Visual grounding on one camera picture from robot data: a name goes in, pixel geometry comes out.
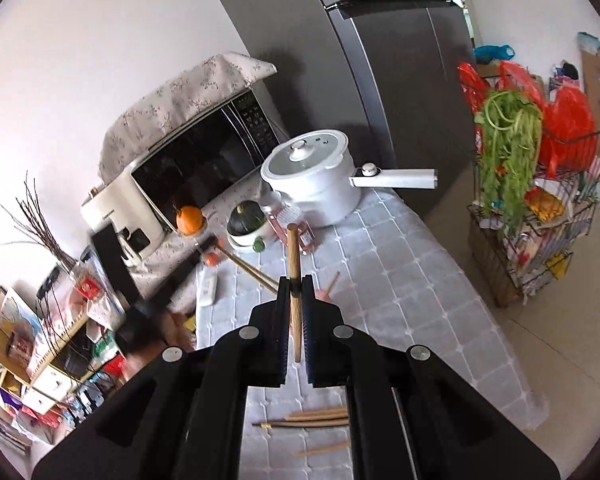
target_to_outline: microwave oven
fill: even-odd
[[[259,167],[278,144],[248,89],[176,128],[129,170],[158,217],[177,230],[179,208],[202,208]]]

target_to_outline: blue plastic bag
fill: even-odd
[[[494,59],[508,61],[516,55],[511,45],[483,45],[474,48],[475,62],[478,65],[488,65]]]

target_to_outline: microwave control panel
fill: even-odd
[[[264,160],[279,142],[260,108],[256,96],[253,95],[253,92],[248,91],[235,98],[232,103]]]

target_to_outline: small bowl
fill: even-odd
[[[276,232],[271,227],[269,222],[264,222],[260,227],[258,227],[255,231],[246,234],[246,235],[232,235],[227,231],[227,235],[229,238],[229,243],[236,250],[250,250],[253,251],[253,243],[256,241],[256,238],[262,238],[262,241],[265,243],[276,238]]]

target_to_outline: wooden stick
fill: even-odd
[[[220,245],[216,245],[216,247],[220,250],[220,252],[222,254],[224,254],[224,256],[229,258],[234,264],[236,264],[238,267],[243,268],[247,274],[250,274],[252,278],[254,278],[256,281],[260,282],[260,284],[264,288],[266,288],[269,292],[272,292],[273,294],[276,294],[276,295],[278,294],[277,289],[273,288],[271,286],[271,284],[266,282],[263,278],[261,278],[259,274],[257,274],[256,272],[253,272],[249,267],[245,266],[243,261],[240,258],[237,258],[233,254],[231,254],[229,251],[222,248]]]
[[[294,358],[296,363],[302,358],[302,303],[300,300],[300,245],[298,226],[289,224],[286,228],[287,273],[291,282],[291,333],[294,338]]]
[[[328,453],[331,451],[337,451],[339,449],[349,447],[350,445],[351,445],[351,441],[345,440],[344,442],[332,444],[331,446],[318,447],[317,449],[307,449],[306,451],[301,451],[301,452],[292,452],[291,455],[295,458],[303,458],[305,456],[318,455],[320,453]]]
[[[348,426],[349,418],[331,418],[330,420],[270,420],[256,422],[254,426],[270,430],[271,428],[339,428]]]
[[[220,248],[220,250],[226,254],[225,249]],[[256,267],[252,266],[249,262],[245,262],[240,256],[236,256],[235,254],[232,254],[232,256],[236,259],[236,260],[240,260],[241,262],[241,267],[244,269],[244,267],[249,267],[253,272],[255,272],[257,275],[259,275],[263,280],[266,280],[267,282],[270,283],[270,285],[275,288],[276,290],[278,290],[278,282],[276,280],[274,280],[271,276],[266,275],[264,272],[262,272],[260,269],[257,269]]]
[[[315,415],[296,415],[293,417],[286,416],[286,420],[302,421],[302,420],[332,420],[334,418],[347,418],[349,414],[346,410],[333,413],[316,413]]]
[[[301,420],[303,418],[312,418],[317,420],[319,417],[330,417],[330,418],[341,418],[347,416],[347,408],[343,406],[341,408],[327,408],[324,410],[313,410],[310,412],[293,412],[289,413],[285,418],[286,420]]]
[[[340,271],[336,272],[336,275],[331,280],[331,283],[327,287],[327,296],[331,294],[331,289],[336,285],[338,278],[340,277]]]

